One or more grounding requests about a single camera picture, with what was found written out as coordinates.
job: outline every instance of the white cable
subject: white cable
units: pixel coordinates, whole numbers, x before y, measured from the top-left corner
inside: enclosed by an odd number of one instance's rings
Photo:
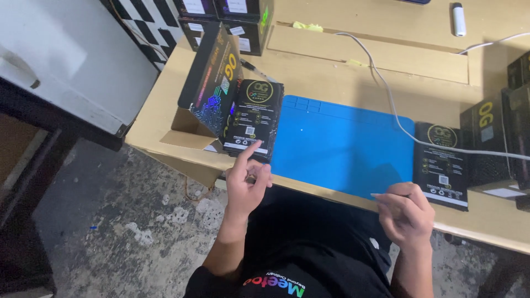
[[[394,105],[394,98],[392,97],[392,91],[390,90],[390,86],[386,82],[385,78],[383,78],[383,76],[379,73],[379,70],[377,69],[377,67],[375,67],[374,59],[372,58],[372,56],[371,56],[370,52],[368,51],[368,49],[366,49],[366,47],[363,45],[363,43],[360,40],[358,40],[355,36],[353,36],[353,35],[351,35],[349,33],[339,32],[339,33],[335,33],[335,35],[347,35],[347,36],[353,38],[363,48],[363,50],[366,52],[366,54],[368,54],[368,57],[370,58],[370,63],[372,64],[375,72],[377,73],[377,75],[379,75],[379,77],[381,78],[383,83],[385,83],[386,91],[388,93],[388,99],[390,100],[390,104],[392,106],[392,113],[396,117],[397,125],[399,125],[401,130],[404,131],[416,143],[419,143],[419,144],[422,144],[422,145],[431,146],[431,147],[435,147],[435,148],[439,148],[439,149],[443,149],[443,150],[462,152],[462,153],[467,153],[467,154],[497,155],[497,156],[504,156],[504,157],[512,157],[512,158],[515,158],[515,159],[530,160],[530,156],[524,156],[524,155],[513,154],[513,153],[505,153],[505,152],[482,151],[482,150],[465,150],[465,149],[458,149],[458,148],[450,148],[450,147],[445,147],[445,146],[440,146],[440,145],[435,145],[435,144],[422,142],[422,141],[416,139],[414,136],[409,134],[409,132],[406,131],[403,128],[403,126],[401,126],[401,123],[399,122],[398,112],[396,111],[396,107]]]
[[[490,46],[494,43],[497,43],[497,42],[501,42],[501,41],[505,41],[505,40],[508,40],[508,39],[512,39],[512,38],[516,38],[516,37],[519,37],[519,36],[524,36],[524,35],[530,35],[530,32],[524,32],[524,33],[519,33],[519,34],[516,34],[516,35],[512,35],[512,36],[508,36],[508,37],[505,37],[503,39],[499,39],[497,41],[492,41],[492,42],[486,42],[486,43],[480,43],[478,45],[474,45],[474,46],[470,46],[468,47],[467,49],[457,53],[457,54],[465,54],[467,53],[468,51],[472,50],[472,49],[476,49],[476,48],[480,48],[480,47],[485,47],[485,46]]]

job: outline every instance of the concrete floor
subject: concrete floor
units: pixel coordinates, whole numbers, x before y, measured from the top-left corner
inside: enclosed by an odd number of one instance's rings
[[[80,140],[34,213],[57,297],[182,297],[227,202],[221,189],[186,200],[184,180],[127,145],[116,153]],[[206,191],[188,182],[191,197]],[[435,297],[476,297],[497,256],[439,232],[431,243]],[[507,297],[528,297],[520,285]]]

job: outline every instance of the checkered pattern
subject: checkered pattern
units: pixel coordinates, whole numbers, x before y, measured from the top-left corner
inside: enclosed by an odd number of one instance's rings
[[[160,70],[183,35],[173,0],[111,0],[120,17],[136,34],[140,49]]]

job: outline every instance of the wooden desk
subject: wooden desk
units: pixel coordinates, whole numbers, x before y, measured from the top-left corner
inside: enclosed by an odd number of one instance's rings
[[[451,33],[449,1],[421,6],[388,0],[276,1],[273,27],[262,57],[244,56],[285,85],[285,94],[390,112],[386,90],[367,66],[364,51],[349,32],[366,43],[392,88],[397,111],[415,121],[459,127],[459,115],[506,85],[506,66],[530,49],[530,37],[452,54],[469,45],[530,31],[524,0],[510,4],[462,1],[467,36]],[[319,24],[324,33],[289,28],[299,21]],[[195,54],[179,42],[158,78],[126,142],[186,175],[211,186],[221,170],[233,165],[227,155],[160,142],[170,129],[177,99]],[[257,78],[245,72],[246,78]],[[275,176],[275,183],[345,204],[376,210],[370,200]],[[435,228],[454,235],[530,253],[530,213],[512,201],[469,192],[469,212],[434,205]]]

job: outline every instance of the person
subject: person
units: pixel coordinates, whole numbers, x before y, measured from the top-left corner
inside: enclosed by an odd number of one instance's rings
[[[270,165],[249,160],[260,145],[226,171],[224,218],[184,297],[434,297],[435,212],[417,185],[374,194],[377,215],[273,187]],[[389,283],[391,242],[400,252]]]

